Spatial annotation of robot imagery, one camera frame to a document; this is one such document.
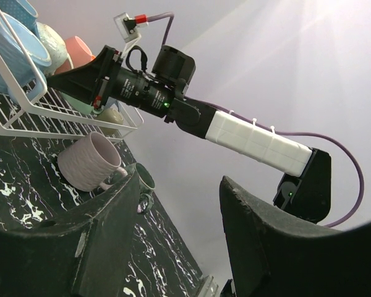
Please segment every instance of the wire rack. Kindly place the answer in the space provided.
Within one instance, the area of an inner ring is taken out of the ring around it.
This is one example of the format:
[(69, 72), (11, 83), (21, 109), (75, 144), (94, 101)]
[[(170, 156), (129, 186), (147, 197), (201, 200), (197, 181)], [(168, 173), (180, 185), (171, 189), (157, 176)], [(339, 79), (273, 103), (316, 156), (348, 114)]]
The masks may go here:
[(107, 127), (117, 130), (117, 133), (108, 137), (109, 140), (117, 142), (144, 123), (136, 108), (120, 103), (121, 114), (125, 120), (123, 125), (98, 121), (92, 115), (85, 116), (74, 110), (59, 92), (47, 87), (1, 10), (0, 16), (31, 65), (36, 80), (44, 86), (42, 93), (29, 101), (25, 91), (31, 90), (34, 83), (21, 88), (0, 55), (0, 74), (19, 103), (19, 106), (13, 104), (6, 94), (0, 93), (0, 136), (78, 139), (91, 131), (101, 132), (100, 127)]

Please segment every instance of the wall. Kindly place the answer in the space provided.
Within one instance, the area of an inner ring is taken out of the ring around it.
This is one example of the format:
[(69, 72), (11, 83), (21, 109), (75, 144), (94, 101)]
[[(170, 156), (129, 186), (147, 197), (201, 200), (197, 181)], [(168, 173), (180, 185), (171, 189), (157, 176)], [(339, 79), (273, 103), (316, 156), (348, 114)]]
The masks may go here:
[[(64, 36), (79, 34), (94, 52), (103, 43), (122, 44), (112, 16), (145, 12), (138, 0), (119, 8), (114, 1), (103, 7), (95, 1), (87, 5), (66, 1), (66, 7), (63, 0), (32, 2), (42, 20)], [(224, 6), (228, 1), (203, 1), (199, 4), (203, 7), (196, 3), (176, 4), (178, 17), (169, 39), (178, 48), (188, 43), (182, 50), (197, 62), (188, 95), (222, 104), (277, 130), (321, 132), (340, 140), (360, 161), (366, 191), (360, 210), (339, 228), (370, 220), (371, 0), (249, 0), (234, 11), (241, 1), (231, 7)], [(173, 5), (161, 1), (148, 6), (151, 13), (160, 13)], [(214, 22), (202, 34), (205, 25)], [(164, 24), (151, 25), (144, 35), (142, 45), (150, 57), (155, 57), (163, 28)], [(151, 170), (156, 193), (203, 272), (224, 284), (231, 271), (218, 202), (221, 177), (228, 175), (271, 201), (281, 173), (189, 136), (174, 124), (149, 115), (145, 119), (146, 125), (127, 143)], [(324, 221), (331, 222), (354, 203), (356, 173), (344, 154), (324, 140), (297, 141), (333, 157), (333, 205)]]

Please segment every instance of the black marble countertop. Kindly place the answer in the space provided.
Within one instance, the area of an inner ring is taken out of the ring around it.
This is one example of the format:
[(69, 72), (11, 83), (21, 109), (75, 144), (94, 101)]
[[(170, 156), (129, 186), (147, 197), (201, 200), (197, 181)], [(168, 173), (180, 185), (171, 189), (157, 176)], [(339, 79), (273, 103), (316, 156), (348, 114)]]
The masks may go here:
[[(79, 192), (59, 174), (56, 157), (72, 142), (0, 136), (0, 228), (31, 228), (101, 191)], [(135, 162), (123, 140), (116, 147), (123, 165)], [(155, 196), (151, 212), (139, 215), (134, 226), (126, 285), (120, 296), (193, 296), (201, 277), (197, 263)]]

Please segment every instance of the red cable plug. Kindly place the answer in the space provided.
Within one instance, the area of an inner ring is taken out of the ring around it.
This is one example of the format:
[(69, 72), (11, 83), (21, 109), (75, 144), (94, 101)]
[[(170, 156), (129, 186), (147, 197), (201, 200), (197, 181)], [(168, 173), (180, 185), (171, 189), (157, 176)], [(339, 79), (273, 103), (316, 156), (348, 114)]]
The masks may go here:
[(147, 23), (147, 16), (145, 14), (140, 14), (135, 17), (136, 24)]

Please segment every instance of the orange cup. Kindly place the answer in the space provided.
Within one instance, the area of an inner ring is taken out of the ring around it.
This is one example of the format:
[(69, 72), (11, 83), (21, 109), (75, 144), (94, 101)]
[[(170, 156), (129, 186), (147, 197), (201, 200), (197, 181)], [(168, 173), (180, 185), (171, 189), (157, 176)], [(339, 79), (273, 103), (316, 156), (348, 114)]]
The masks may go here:
[[(74, 68), (84, 66), (95, 58), (89, 47), (80, 37), (73, 36), (66, 39), (64, 42), (66, 44), (66, 50), (73, 61)], [(56, 69), (55, 74), (69, 70), (72, 70), (70, 62), (65, 61), (61, 67)]]

